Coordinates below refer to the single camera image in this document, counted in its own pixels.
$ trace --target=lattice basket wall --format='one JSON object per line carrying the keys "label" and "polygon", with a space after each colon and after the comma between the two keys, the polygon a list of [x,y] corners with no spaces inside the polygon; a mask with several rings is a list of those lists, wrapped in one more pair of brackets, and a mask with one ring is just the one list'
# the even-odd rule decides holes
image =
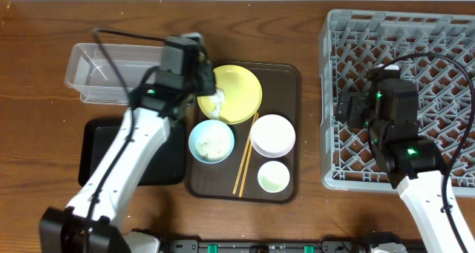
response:
{"label": "lattice basket wall", "polygon": [[[330,189],[394,191],[368,148],[365,130],[333,116],[341,91],[369,90],[367,71],[410,53],[441,53],[475,68],[475,17],[332,10],[320,33],[322,86],[321,179]],[[435,141],[448,162],[467,128],[470,91],[463,75],[430,57],[397,65],[419,89],[419,134]],[[475,130],[452,170],[454,192],[475,197]]]}

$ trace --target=wooden table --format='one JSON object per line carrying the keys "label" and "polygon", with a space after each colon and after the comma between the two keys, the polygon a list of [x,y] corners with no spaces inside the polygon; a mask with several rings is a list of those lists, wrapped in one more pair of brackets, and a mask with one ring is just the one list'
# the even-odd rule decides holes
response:
{"label": "wooden table", "polygon": [[[199,31],[213,59],[288,63],[302,73],[301,183],[276,206],[207,200],[183,184],[139,187],[124,232],[150,228],[168,238],[317,240],[393,231],[420,239],[395,194],[330,191],[319,171],[321,91],[318,33],[334,8],[475,14],[474,3],[388,1],[13,1],[0,35],[0,251],[38,252],[38,222],[79,190],[85,123],[124,107],[88,105],[64,84],[72,47],[90,29],[111,27],[164,36]],[[155,45],[118,39],[107,42]],[[474,199],[460,198],[475,227]]]}

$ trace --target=light blue bowl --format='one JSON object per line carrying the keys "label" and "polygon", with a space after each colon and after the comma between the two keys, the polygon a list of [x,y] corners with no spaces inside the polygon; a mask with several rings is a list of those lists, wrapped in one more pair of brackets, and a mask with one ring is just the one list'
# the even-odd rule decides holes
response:
{"label": "light blue bowl", "polygon": [[[198,152],[196,150],[196,143],[198,142],[201,135],[203,135],[205,132],[215,127],[221,127],[221,128],[224,127],[224,129],[228,131],[230,149],[229,149],[229,153],[223,159],[212,162],[209,160],[205,160],[202,157],[200,157],[200,155],[198,155]],[[234,146],[235,146],[235,135],[232,133],[231,128],[225,123],[222,123],[221,121],[214,120],[214,119],[209,119],[196,125],[193,128],[193,131],[191,131],[190,137],[188,139],[188,147],[190,148],[190,152],[193,155],[193,157],[206,164],[216,164],[218,162],[225,160],[231,154]]]}

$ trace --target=wooden chopstick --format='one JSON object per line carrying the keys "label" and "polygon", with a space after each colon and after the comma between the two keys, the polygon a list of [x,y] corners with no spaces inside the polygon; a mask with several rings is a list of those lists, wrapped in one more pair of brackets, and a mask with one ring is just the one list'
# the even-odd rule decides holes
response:
{"label": "wooden chopstick", "polygon": [[[252,128],[252,126],[254,125],[254,122],[255,122],[257,116],[258,116],[258,113],[256,112],[256,113],[254,114],[254,118],[252,118],[251,128]],[[243,153],[243,159],[240,161],[239,171],[237,171],[237,177],[236,177],[235,188],[232,190],[232,194],[236,194],[236,191],[237,191],[237,189],[238,189],[238,184],[239,184],[239,179],[240,179],[240,173],[241,173],[242,170],[243,170],[243,164],[244,164],[244,160],[246,159],[246,152],[247,152],[247,148],[249,147],[250,141],[251,141],[251,131],[250,131],[250,129],[249,129],[249,135],[247,136],[246,147],[244,148],[244,153]]]}
{"label": "wooden chopstick", "polygon": [[[259,113],[256,112],[255,119],[257,120]],[[249,160],[251,159],[252,145],[249,146],[249,152],[247,152],[246,167],[244,168],[243,182],[240,184],[239,197],[243,196],[244,183],[246,183],[247,167],[249,167]]]}

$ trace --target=green indicator light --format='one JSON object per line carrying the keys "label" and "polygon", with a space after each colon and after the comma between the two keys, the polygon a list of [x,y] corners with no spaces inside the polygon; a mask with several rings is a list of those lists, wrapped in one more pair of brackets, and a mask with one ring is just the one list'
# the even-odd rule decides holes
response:
{"label": "green indicator light", "polygon": [[408,153],[409,155],[417,154],[417,152],[416,152],[414,149],[412,149],[412,148],[409,148],[409,149],[407,150],[407,153]]}

